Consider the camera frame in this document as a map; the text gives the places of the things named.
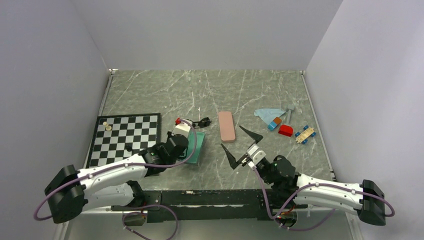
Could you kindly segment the grey blue glasses case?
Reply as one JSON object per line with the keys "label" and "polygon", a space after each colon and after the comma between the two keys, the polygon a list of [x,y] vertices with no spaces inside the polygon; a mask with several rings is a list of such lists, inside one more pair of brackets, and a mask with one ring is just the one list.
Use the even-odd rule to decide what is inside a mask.
{"label": "grey blue glasses case", "polygon": [[206,134],[204,132],[196,132],[196,144],[195,144],[195,137],[194,134],[192,132],[189,133],[188,135],[188,147],[187,149],[183,152],[182,155],[180,155],[178,157],[178,160],[180,162],[184,161],[192,152],[193,155],[191,156],[191,158],[186,161],[186,164],[198,164],[199,163],[199,157],[202,151],[202,147],[203,147],[203,142],[205,140]]}

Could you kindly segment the black sunglasses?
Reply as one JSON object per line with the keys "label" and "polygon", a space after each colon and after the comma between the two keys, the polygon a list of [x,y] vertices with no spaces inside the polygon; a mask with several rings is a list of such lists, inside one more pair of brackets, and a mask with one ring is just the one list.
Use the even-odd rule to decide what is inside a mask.
{"label": "black sunglasses", "polygon": [[204,117],[199,121],[193,121],[192,126],[196,128],[206,128],[212,123],[212,120],[209,117]]}

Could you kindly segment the grey toy hammer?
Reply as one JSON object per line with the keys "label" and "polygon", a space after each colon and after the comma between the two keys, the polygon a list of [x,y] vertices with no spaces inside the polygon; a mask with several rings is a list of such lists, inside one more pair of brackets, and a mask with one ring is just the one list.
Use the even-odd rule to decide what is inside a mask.
{"label": "grey toy hammer", "polygon": [[292,113],[294,111],[294,108],[295,108],[295,106],[293,104],[289,104],[287,106],[287,111],[286,111],[287,116],[286,116],[286,120],[285,120],[285,125],[287,125],[287,126],[290,125],[291,116],[292,116]]}

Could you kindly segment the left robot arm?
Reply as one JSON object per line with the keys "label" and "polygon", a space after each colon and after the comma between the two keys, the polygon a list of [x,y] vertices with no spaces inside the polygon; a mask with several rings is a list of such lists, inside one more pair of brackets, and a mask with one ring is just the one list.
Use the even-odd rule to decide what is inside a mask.
{"label": "left robot arm", "polygon": [[63,167],[44,190],[50,218],[60,224],[100,207],[139,209],[144,203],[144,194],[138,182],[175,167],[188,146],[188,137],[172,134],[166,142],[100,167],[80,170],[72,164]]}

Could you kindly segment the wooden toy car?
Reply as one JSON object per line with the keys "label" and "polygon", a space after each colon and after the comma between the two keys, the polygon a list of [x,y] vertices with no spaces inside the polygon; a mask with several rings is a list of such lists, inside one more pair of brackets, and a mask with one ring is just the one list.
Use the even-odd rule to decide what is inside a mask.
{"label": "wooden toy car", "polygon": [[317,133],[313,127],[305,125],[302,132],[295,133],[295,141],[298,144],[305,145],[308,142],[308,139],[314,137],[316,134]]}

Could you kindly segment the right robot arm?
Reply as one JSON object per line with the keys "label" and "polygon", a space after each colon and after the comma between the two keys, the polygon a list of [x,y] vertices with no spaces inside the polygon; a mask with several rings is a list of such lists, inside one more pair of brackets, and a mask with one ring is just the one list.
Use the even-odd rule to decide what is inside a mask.
{"label": "right robot arm", "polygon": [[223,150],[232,169],[248,166],[255,173],[261,185],[259,201],[270,219],[280,219],[285,208],[305,205],[344,211],[374,226],[385,226],[386,219],[395,215],[374,181],[342,183],[300,173],[283,155],[269,161],[258,145],[263,136],[242,130],[254,140],[244,155],[236,159],[225,146]]}

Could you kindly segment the pink glasses case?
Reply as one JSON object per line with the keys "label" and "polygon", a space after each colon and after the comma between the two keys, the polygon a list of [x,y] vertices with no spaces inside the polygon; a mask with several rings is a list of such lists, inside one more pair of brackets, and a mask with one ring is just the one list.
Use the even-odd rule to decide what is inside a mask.
{"label": "pink glasses case", "polygon": [[230,111],[218,112],[220,139],[223,143],[233,143],[236,140],[233,115]]}

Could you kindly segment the black white chessboard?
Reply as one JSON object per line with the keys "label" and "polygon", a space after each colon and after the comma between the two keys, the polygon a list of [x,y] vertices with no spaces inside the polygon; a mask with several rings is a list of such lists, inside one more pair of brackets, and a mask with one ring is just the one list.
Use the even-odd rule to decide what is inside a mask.
{"label": "black white chessboard", "polygon": [[[126,159],[161,141],[161,114],[142,113],[98,116],[85,168],[101,167]],[[111,126],[106,131],[103,122]]]}

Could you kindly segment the blue orange toy block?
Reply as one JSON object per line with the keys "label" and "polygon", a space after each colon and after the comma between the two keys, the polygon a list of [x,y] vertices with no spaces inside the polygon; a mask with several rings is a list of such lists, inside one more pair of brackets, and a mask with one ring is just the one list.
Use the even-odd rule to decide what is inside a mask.
{"label": "blue orange toy block", "polygon": [[269,131],[274,131],[276,127],[278,127],[281,124],[282,120],[279,117],[275,117],[268,125],[267,129]]}

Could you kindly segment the red toy block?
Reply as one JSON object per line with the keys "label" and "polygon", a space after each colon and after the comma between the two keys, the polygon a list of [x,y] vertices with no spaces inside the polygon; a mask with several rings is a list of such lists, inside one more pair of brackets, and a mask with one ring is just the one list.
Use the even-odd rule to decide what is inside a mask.
{"label": "red toy block", "polygon": [[294,129],[290,125],[282,124],[278,129],[278,133],[280,135],[291,137],[294,134]]}

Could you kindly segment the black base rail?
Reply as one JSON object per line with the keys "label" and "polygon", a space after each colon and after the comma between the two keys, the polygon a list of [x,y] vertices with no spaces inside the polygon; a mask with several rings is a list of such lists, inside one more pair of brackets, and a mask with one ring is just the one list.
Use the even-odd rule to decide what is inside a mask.
{"label": "black base rail", "polygon": [[164,205],[179,220],[270,219],[260,189],[145,190],[143,194],[139,207]]}

